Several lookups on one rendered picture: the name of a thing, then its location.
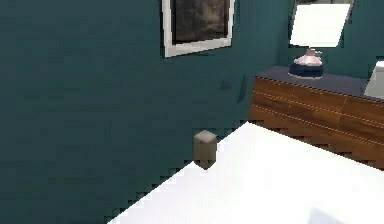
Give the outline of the small brown square bin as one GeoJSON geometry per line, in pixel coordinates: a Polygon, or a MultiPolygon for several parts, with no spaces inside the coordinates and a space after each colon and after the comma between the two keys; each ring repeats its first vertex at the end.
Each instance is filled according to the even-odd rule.
{"type": "Polygon", "coordinates": [[[193,161],[200,168],[207,170],[216,162],[217,136],[207,130],[194,136],[193,161]]]}

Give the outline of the white framed dark picture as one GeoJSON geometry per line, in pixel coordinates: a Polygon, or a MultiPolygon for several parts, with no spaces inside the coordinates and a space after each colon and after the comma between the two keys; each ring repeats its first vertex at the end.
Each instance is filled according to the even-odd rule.
{"type": "Polygon", "coordinates": [[[160,0],[164,57],[232,45],[235,0],[160,0]]]}

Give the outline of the brown wooden chest of drawers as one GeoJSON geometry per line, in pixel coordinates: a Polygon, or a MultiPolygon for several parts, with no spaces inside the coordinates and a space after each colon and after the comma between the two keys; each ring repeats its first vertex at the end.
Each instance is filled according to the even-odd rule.
{"type": "Polygon", "coordinates": [[[364,79],[325,74],[302,80],[276,66],[255,76],[249,121],[384,170],[384,99],[364,79]]]}

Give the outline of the white shade table lamp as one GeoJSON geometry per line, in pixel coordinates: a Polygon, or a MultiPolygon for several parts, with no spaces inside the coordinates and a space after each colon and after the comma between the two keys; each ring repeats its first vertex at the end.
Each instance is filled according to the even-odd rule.
{"type": "Polygon", "coordinates": [[[355,0],[294,0],[289,44],[305,47],[293,60],[288,74],[299,79],[321,79],[320,48],[338,46],[355,0]]]}

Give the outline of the pale grey box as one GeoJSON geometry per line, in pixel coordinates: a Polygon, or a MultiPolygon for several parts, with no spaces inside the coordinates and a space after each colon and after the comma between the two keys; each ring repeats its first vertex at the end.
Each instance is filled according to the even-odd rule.
{"type": "Polygon", "coordinates": [[[384,99],[384,60],[376,62],[364,95],[384,99]]]}

